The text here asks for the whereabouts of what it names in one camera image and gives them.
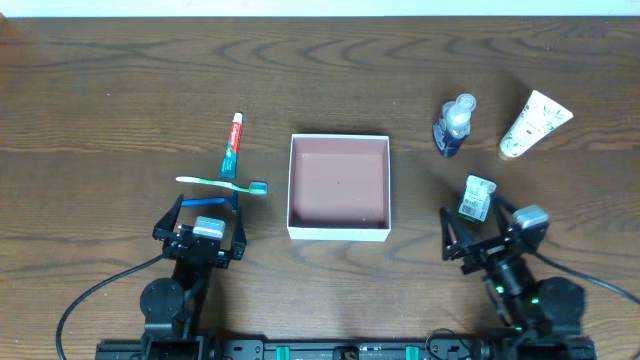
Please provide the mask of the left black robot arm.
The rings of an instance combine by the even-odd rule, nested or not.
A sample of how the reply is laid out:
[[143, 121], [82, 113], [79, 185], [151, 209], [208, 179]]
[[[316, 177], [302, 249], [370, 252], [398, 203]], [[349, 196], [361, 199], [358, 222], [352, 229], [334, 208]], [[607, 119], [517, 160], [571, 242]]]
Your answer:
[[242, 210], [236, 199], [229, 205], [231, 218], [200, 216], [192, 225], [178, 225], [182, 207], [209, 205], [209, 200], [179, 196], [155, 224], [152, 237], [162, 242], [162, 255], [174, 262], [171, 276], [149, 283], [141, 293], [144, 335], [153, 340], [177, 341], [193, 336], [211, 273], [243, 258], [247, 239]]

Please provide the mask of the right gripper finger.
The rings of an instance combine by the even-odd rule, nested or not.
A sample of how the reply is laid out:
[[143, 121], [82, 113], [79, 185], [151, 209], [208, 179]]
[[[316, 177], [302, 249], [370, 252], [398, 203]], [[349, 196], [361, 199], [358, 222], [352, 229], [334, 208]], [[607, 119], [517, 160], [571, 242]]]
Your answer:
[[518, 208], [496, 192], [491, 194], [491, 204], [498, 229], [507, 230], [511, 224], [511, 216]]
[[442, 259], [456, 260], [468, 256], [475, 243], [468, 229], [446, 207], [439, 210], [442, 231]]

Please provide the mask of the green white soap packet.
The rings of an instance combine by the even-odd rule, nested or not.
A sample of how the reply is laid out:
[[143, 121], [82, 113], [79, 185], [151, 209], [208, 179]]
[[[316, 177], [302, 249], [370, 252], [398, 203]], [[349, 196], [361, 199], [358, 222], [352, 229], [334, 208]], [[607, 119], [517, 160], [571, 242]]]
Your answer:
[[476, 175], [469, 175], [457, 215], [475, 223], [484, 223], [496, 189], [497, 185], [494, 182]]

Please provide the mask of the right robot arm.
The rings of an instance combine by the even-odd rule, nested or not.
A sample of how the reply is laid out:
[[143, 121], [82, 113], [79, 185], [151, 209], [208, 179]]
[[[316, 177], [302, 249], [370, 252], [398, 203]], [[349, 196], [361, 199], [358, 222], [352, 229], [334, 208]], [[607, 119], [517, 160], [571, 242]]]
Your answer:
[[499, 195], [492, 197], [499, 234], [482, 241], [453, 213], [439, 211], [442, 259], [462, 261], [461, 271], [484, 273], [488, 292], [521, 343], [559, 342], [583, 334], [585, 290], [564, 277], [537, 280], [524, 256], [535, 255], [547, 234], [549, 214], [538, 205], [516, 208]]

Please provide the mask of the white Pantene tube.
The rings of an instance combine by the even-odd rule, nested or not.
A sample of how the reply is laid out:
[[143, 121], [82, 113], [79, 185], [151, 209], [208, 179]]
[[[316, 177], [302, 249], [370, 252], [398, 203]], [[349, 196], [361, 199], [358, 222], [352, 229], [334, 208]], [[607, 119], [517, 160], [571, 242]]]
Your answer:
[[573, 118], [573, 113], [543, 93], [533, 90], [522, 111], [501, 139], [498, 150], [504, 159], [523, 155], [556, 128]]

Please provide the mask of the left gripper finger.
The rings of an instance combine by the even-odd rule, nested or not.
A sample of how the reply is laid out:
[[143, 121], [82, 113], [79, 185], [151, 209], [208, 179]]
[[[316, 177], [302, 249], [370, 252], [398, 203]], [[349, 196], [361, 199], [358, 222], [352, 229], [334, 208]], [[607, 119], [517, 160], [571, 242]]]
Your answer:
[[166, 241], [176, 236], [174, 228], [182, 207], [184, 195], [178, 196], [171, 208], [163, 215], [163, 217], [155, 224], [152, 231], [152, 237], [155, 240]]
[[239, 208], [236, 212], [236, 219], [234, 223], [233, 236], [231, 242], [231, 258], [233, 260], [241, 260], [244, 256], [247, 246], [247, 239], [245, 235], [243, 225], [242, 209]]

